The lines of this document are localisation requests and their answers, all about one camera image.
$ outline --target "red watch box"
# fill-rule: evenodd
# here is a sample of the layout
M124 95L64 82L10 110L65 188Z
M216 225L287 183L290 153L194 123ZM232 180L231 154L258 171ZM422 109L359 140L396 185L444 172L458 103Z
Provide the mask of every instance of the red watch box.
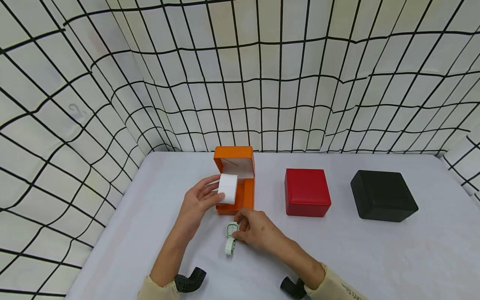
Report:
M285 207L289 216L324 216L332 201L321 169L287 169Z

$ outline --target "sleeve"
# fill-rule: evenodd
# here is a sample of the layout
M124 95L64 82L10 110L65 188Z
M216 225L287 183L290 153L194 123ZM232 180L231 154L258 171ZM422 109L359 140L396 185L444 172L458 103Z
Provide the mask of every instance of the sleeve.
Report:
M175 282L172 281L163 288L159 287L150 276L145 277L137 300L179 300L180 293L177 291Z
M326 265L322 264L322 267L325 269L325 278L318 288L312 290L305 286L305 291L312 300L368 300Z

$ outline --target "watch face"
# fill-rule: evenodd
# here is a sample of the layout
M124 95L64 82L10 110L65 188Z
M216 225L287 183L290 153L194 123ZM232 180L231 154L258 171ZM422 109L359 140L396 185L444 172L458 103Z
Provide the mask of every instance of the watch face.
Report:
M231 237L235 231L239 230L238 224L228 224L227 225L227 236Z

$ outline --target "white table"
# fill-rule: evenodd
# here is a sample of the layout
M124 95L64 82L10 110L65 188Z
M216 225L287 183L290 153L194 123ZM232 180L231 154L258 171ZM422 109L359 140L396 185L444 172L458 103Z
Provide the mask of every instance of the white table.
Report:
M428 155L255 153L255 209L374 299L478 299L480 209ZM324 218L285 214L286 168L322 168L332 206ZM360 219L350 188L359 169L401 172L419 210L401 223ZM213 153L155 152L143 162L67 298L135 299L171 228L184 193L217 174ZM237 243L224 254L231 216L208 211L180 273L207 272L183 299L289 299L279 288L296 276L279 261Z

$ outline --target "grid backdrop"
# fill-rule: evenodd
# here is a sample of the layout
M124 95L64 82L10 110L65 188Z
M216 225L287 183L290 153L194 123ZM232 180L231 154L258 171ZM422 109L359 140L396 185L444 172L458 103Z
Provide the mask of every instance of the grid backdrop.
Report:
M434 154L478 200L479 11L0 0L0 299L64 297L151 151Z

